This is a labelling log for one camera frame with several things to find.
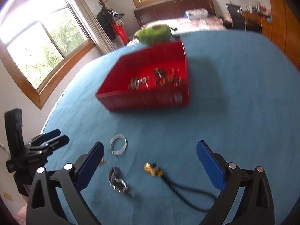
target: blue tablecloth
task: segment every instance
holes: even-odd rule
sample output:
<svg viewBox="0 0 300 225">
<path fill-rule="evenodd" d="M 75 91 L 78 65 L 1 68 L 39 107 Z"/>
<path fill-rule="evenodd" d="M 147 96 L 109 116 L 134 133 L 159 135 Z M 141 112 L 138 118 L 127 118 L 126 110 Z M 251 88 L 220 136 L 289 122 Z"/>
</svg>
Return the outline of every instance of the blue tablecloth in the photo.
<svg viewBox="0 0 300 225">
<path fill-rule="evenodd" d="M 104 144 L 106 163 L 97 168 L 82 196 L 103 225 L 199 224 L 205 216 L 184 204 L 159 178 L 143 171 L 156 162 L 175 182 L 218 195 L 196 155 L 205 140 L 240 168 L 263 166 L 273 194 L 276 224 L 300 195 L 300 75 L 266 37 L 243 31 L 182 34 L 190 74 L 190 104 L 182 108 L 109 112 L 95 98 L 118 58 L 137 44 L 102 56 L 75 77 L 53 111 L 45 132 L 60 129 L 70 143 L 48 158 L 56 170 Z M 128 148 L 113 156 L 109 141 L 123 134 Z M 116 149 L 122 146 L 116 143 Z M 130 195 L 115 192 L 108 172 L 118 166 Z M 204 208 L 212 201 L 183 192 Z M 60 192 L 67 217 L 76 223 Z M 227 222 L 238 207 L 238 193 Z"/>
</svg>

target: black chair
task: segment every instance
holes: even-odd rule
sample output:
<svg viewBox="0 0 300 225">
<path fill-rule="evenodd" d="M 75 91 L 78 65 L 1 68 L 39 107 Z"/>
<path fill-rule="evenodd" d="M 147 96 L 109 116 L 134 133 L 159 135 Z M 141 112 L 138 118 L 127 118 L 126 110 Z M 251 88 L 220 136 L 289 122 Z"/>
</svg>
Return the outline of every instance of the black chair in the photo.
<svg viewBox="0 0 300 225">
<path fill-rule="evenodd" d="M 232 19 L 232 29 L 253 31 L 261 34 L 261 26 L 246 24 L 241 6 L 226 3 L 227 9 Z"/>
</svg>

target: window pane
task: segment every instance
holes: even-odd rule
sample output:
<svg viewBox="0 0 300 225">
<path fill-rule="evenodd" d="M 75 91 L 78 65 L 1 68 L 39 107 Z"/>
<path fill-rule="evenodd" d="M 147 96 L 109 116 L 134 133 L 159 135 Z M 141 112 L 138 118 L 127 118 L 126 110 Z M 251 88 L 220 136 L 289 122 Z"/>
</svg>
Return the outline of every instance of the window pane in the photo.
<svg viewBox="0 0 300 225">
<path fill-rule="evenodd" d="M 29 0 L 19 6 L 0 25 L 0 37 L 4 43 L 10 41 L 26 26 L 66 6 L 65 0 Z"/>
<path fill-rule="evenodd" d="M 87 40 L 84 32 L 68 8 L 53 13 L 43 19 L 42 23 L 64 56 L 67 56 L 82 42 Z"/>
<path fill-rule="evenodd" d="M 7 47 L 24 76 L 38 88 L 63 59 L 40 23 L 36 23 Z"/>
</svg>

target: black braided cord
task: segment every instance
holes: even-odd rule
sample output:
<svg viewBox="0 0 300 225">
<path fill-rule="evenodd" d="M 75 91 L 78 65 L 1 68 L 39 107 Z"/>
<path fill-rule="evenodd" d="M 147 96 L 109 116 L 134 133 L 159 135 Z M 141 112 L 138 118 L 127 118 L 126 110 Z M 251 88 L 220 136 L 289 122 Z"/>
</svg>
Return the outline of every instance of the black braided cord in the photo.
<svg viewBox="0 0 300 225">
<path fill-rule="evenodd" d="M 200 193 L 203 195 L 208 195 L 210 197 L 212 197 L 214 199 L 214 201 L 217 200 L 217 197 L 215 195 L 213 195 L 212 193 L 209 193 L 207 191 L 204 190 L 200 190 L 200 189 L 194 189 L 194 188 L 190 188 L 190 187 L 186 187 L 183 185 L 179 185 L 177 183 L 174 183 L 173 181 L 171 181 L 169 178 L 167 178 L 165 175 L 161 176 L 162 180 L 169 186 L 169 188 L 184 202 L 186 203 L 188 206 L 194 208 L 197 211 L 200 212 L 208 212 L 210 209 L 203 209 L 203 208 L 199 208 L 195 205 L 193 205 L 192 203 L 190 203 L 188 200 L 186 200 L 174 187 L 178 187 L 180 189 L 183 190 L 187 190 L 187 191 L 191 191 L 191 192 L 196 192 L 196 193 Z"/>
</svg>

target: silver screw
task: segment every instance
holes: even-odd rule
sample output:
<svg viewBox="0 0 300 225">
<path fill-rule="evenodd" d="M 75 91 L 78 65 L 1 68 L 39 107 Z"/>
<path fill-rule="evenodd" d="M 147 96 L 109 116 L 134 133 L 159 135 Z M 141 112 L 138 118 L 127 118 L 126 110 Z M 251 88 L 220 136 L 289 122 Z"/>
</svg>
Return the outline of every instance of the silver screw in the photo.
<svg viewBox="0 0 300 225">
<path fill-rule="evenodd" d="M 264 170 L 263 170 L 263 168 L 261 167 L 261 166 L 258 166 L 257 168 L 256 168 L 260 173 L 262 173 Z"/>
<path fill-rule="evenodd" d="M 229 168 L 231 168 L 231 169 L 235 169 L 235 168 L 236 168 L 236 164 L 233 163 L 233 162 L 229 163 L 228 166 L 229 166 Z"/>
<path fill-rule="evenodd" d="M 44 169 L 43 167 L 39 167 L 39 168 L 37 169 L 37 173 L 42 173 L 44 170 L 45 170 L 45 169 Z"/>
<path fill-rule="evenodd" d="M 73 164 L 72 164 L 72 163 L 67 163 L 67 164 L 64 166 L 64 169 L 70 170 L 72 167 L 73 167 Z"/>
</svg>

